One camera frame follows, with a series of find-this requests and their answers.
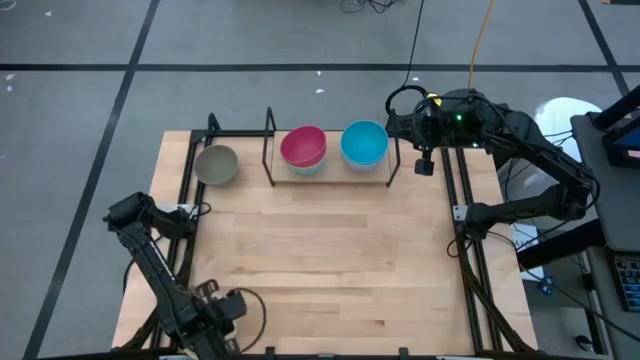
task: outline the yellow cable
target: yellow cable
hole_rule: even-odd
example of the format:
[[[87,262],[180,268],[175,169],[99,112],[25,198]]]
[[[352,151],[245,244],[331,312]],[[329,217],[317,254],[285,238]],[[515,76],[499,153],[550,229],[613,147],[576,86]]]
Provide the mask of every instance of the yellow cable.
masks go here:
[[[493,2],[495,0],[491,0],[489,2],[489,8],[487,9],[487,13],[484,15],[484,21],[482,22],[482,27],[480,28],[480,33],[478,34],[478,39],[476,40],[476,46],[473,47],[473,56],[471,56],[471,67],[469,68],[469,83],[468,87],[471,87],[471,83],[473,81],[473,67],[476,63],[476,54],[478,53],[478,48],[480,47],[480,42],[482,42],[482,35],[484,34],[484,29],[487,27],[487,22],[489,21],[489,15],[491,15],[491,9],[493,9]]]

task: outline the wire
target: wire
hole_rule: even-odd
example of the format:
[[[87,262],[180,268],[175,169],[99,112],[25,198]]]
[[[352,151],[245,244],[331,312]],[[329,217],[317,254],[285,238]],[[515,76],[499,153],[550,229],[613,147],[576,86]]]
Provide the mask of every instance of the wire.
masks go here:
[[[550,134],[550,135],[544,135],[544,136],[554,136],[554,135],[560,135],[560,134],[562,134],[562,133]],[[567,141],[568,139],[571,139],[571,138],[572,138],[572,136],[567,136],[567,137],[565,137],[563,139],[556,140],[556,141],[554,141],[553,145],[561,146],[562,144],[564,144],[565,141]],[[520,159],[511,159],[512,162],[514,160],[515,160],[515,163],[513,163],[513,165],[515,166],[518,163],[518,161],[520,161]],[[515,175],[511,176],[511,170],[512,169],[511,169],[511,164],[510,164],[509,171],[507,172],[507,178],[501,183],[501,185],[504,185],[504,196],[505,196],[505,199],[507,199],[507,201],[511,201],[509,199],[509,181],[511,181],[511,180],[515,179],[516,177],[518,177],[518,175],[522,174],[531,165],[533,165],[533,163],[528,163],[522,169],[520,169],[520,171],[518,171]]]
[[[342,0],[342,2],[340,2],[340,9],[347,14],[355,14],[364,9],[365,3],[369,3],[369,5],[373,8],[373,11],[378,14],[383,14],[385,11],[387,11],[388,8],[391,7],[391,5],[396,4],[400,1],[402,0],[389,0],[388,2],[385,1],[384,3],[380,3],[375,0]],[[345,4],[348,2],[353,3],[353,9],[345,7]]]
[[[564,135],[564,134],[572,134],[573,135],[573,130],[567,130],[567,131],[562,131],[562,132],[555,133],[555,134],[547,134],[547,135],[542,135],[542,136],[549,137],[549,136],[558,136],[558,135]]]
[[[536,222],[535,222],[535,220],[534,220],[533,218],[531,218],[531,222],[533,222],[533,225],[534,225],[536,228],[538,227],[538,224],[536,224]],[[573,255],[569,256],[569,260],[571,260],[571,262],[572,262],[572,263],[574,263],[577,267],[579,267],[579,268],[580,268],[580,272],[581,272],[583,275],[584,275],[584,274],[588,274],[588,273],[589,273],[589,270],[587,270],[584,266],[582,266],[582,264],[581,264],[581,263],[582,263],[582,261],[580,261],[580,263],[576,262],[576,260],[573,258]]]
[[[418,22],[416,23],[416,32],[415,34],[413,34],[413,45],[411,46],[411,56],[409,56],[409,68],[407,68],[407,76],[404,78],[404,82],[402,83],[402,86],[407,85],[407,81],[409,81],[409,74],[411,74],[411,67],[413,66],[413,53],[416,49],[416,40],[418,39],[418,31],[420,30],[420,20],[422,19],[423,7],[424,7],[424,0],[421,0],[420,10],[418,11]]]
[[[492,231],[488,231],[488,233],[491,233],[493,235],[497,235],[501,238],[507,239],[508,238],[504,235],[500,235],[498,233],[494,233]],[[513,242],[509,241],[508,242],[509,245],[511,245],[516,251],[516,246]],[[533,278],[537,279],[538,281],[544,283],[545,285],[548,285],[550,288],[558,291],[559,293],[561,293],[562,295],[566,296],[569,300],[573,301],[574,303],[580,305],[580,307],[584,308],[586,311],[590,312],[591,314],[597,316],[600,320],[604,321],[607,325],[611,326],[612,328],[618,330],[620,333],[622,333],[623,335],[629,337],[630,339],[636,341],[636,342],[640,342],[640,337],[632,334],[631,332],[623,329],[622,327],[620,327],[618,324],[614,323],[613,321],[607,319],[604,315],[600,314],[599,312],[593,310],[590,306],[582,303],[580,300],[577,300],[576,298],[574,298],[573,296],[569,295],[569,293],[567,293],[566,291],[562,290],[561,288],[559,288],[557,285],[553,284],[553,283],[549,283],[544,281],[543,279],[541,279],[540,277],[538,277],[537,275],[532,274],[529,270],[525,269],[524,267],[522,267],[522,265],[520,265],[518,263],[518,266],[520,267],[521,271],[525,271],[527,272],[529,275],[531,275]]]
[[[467,241],[467,240],[469,240],[469,243],[467,245],[465,245],[465,247],[464,247],[465,251],[468,251],[469,248],[471,248],[471,245],[473,244],[473,240],[465,239],[465,241]],[[456,239],[453,239],[447,245],[447,255],[449,255],[450,258],[457,259],[460,256],[460,254],[454,255],[454,254],[451,253],[451,245],[453,245],[453,243],[455,243],[455,242],[456,242]]]
[[[267,305],[264,303],[264,300],[260,295],[258,295],[257,292],[249,288],[237,287],[237,288],[231,289],[231,291],[246,292],[255,296],[256,299],[258,299],[258,302],[260,302],[260,306],[262,307],[262,326],[260,327],[260,331],[258,331],[258,335],[256,335],[256,338],[253,339],[253,341],[249,343],[249,345],[245,346],[242,350],[240,350],[240,353],[242,354],[248,351],[249,349],[251,349],[262,338],[262,335],[264,334],[264,330],[267,328]]]
[[[473,68],[476,64],[476,55],[478,53],[478,48],[480,47],[480,43],[482,42],[482,35],[484,35],[484,29],[487,27],[487,22],[489,22],[489,15],[491,15],[491,9],[493,9],[493,3],[495,0],[491,0],[489,3],[489,8],[487,9],[487,13],[484,14],[484,20],[482,21],[482,27],[480,28],[480,32],[478,33],[478,38],[476,39],[476,45],[473,47],[473,55],[471,56],[471,66],[469,67],[469,81],[467,86],[471,88],[471,83],[473,82]]]
[[[559,223],[558,225],[552,227],[551,229],[539,233],[538,236],[532,237],[531,240],[525,241],[524,243],[522,243],[520,246],[518,246],[516,248],[516,252],[520,251],[520,249],[525,248],[527,245],[531,244],[532,242],[534,242],[536,240],[539,240],[541,237],[544,237],[548,233],[550,233],[552,231],[555,231],[555,230],[558,230],[561,226],[566,225],[569,221],[571,221],[571,220],[565,220],[565,221]]]
[[[513,246],[513,240],[509,239],[508,237],[506,237],[506,236],[504,236],[502,234],[498,234],[497,232],[493,232],[491,230],[487,231],[487,233],[491,234],[491,235],[494,235],[494,236],[497,236],[498,239],[500,239],[500,240],[502,240],[504,242],[507,242],[509,245]]]

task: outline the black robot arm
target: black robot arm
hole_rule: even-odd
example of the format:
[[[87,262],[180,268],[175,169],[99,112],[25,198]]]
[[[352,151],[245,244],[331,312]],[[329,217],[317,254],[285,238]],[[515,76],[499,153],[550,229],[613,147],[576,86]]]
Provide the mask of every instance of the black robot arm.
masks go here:
[[[387,104],[397,93],[387,99]],[[443,96],[429,94],[411,115],[397,115],[390,107],[387,109],[387,130],[393,132],[397,126],[399,137],[422,151],[415,166],[417,174],[433,174],[431,153],[435,148],[484,148],[498,159],[497,166],[514,157],[523,158],[558,181],[542,194],[527,199],[493,206],[484,203],[457,206],[456,220],[464,224],[466,234],[472,238],[486,237],[498,222],[512,223],[544,215],[575,220],[586,214],[593,175],[547,141],[527,114],[511,110],[506,104],[493,104],[475,89],[454,90]]]
[[[233,320],[247,312],[242,295],[232,291],[226,297],[204,299],[183,289],[151,238],[152,227],[169,239],[187,237],[193,231],[189,214],[183,209],[164,212],[151,197],[135,193],[110,207],[104,221],[129,250],[153,290],[164,332],[200,359],[226,359],[234,349],[224,337],[234,330]],[[210,280],[203,285],[211,283],[215,284]]]

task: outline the bowl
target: bowl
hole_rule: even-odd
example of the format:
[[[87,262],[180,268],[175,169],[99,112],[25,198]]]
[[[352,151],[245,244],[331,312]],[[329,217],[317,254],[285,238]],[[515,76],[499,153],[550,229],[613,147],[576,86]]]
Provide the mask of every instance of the bowl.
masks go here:
[[[224,185],[238,172],[238,155],[225,145],[204,149],[193,165],[196,177],[208,185]]]
[[[282,139],[280,154],[294,167],[317,165],[327,152],[327,137],[317,126],[305,125],[291,130]]]
[[[359,171],[372,170],[384,159],[388,149],[389,135],[382,125],[374,121],[352,123],[340,139],[342,157]]]
[[[306,168],[295,167],[295,166],[289,165],[289,164],[287,164],[287,166],[289,167],[289,170],[291,170],[292,172],[294,172],[294,173],[296,173],[298,175],[311,175],[311,174],[315,174],[316,172],[318,172],[318,170],[320,170],[320,168],[322,167],[323,164],[324,164],[324,159],[320,160],[320,162],[315,164],[314,166],[310,166],[310,167],[306,167]]]

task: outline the wooden table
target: wooden table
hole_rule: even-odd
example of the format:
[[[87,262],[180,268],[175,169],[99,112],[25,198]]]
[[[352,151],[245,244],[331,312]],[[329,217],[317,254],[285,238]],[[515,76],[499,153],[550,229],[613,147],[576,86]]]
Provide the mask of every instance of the wooden table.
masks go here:
[[[189,132],[164,134],[150,191],[158,204],[177,202],[188,139]],[[214,144],[235,149],[241,165],[231,187],[205,191],[213,211],[200,221],[191,285],[214,278],[264,297],[266,332],[249,353],[264,353],[266,346],[282,354],[397,354],[399,347],[413,355],[473,353],[458,260],[445,252],[453,228],[439,151],[434,175],[418,176],[413,166],[420,153],[403,141],[403,163],[390,188],[271,187],[261,138],[215,138]],[[491,158],[481,150],[466,155],[475,200],[502,202]],[[462,199],[455,156],[452,161]],[[195,178],[191,184],[195,188]],[[493,231],[511,237],[506,225]],[[167,242],[161,245],[166,251]],[[496,304],[536,347],[513,249],[492,237],[484,248]],[[257,301],[245,298],[241,347],[255,337],[262,316]],[[154,305],[134,266],[113,345],[126,342]]]

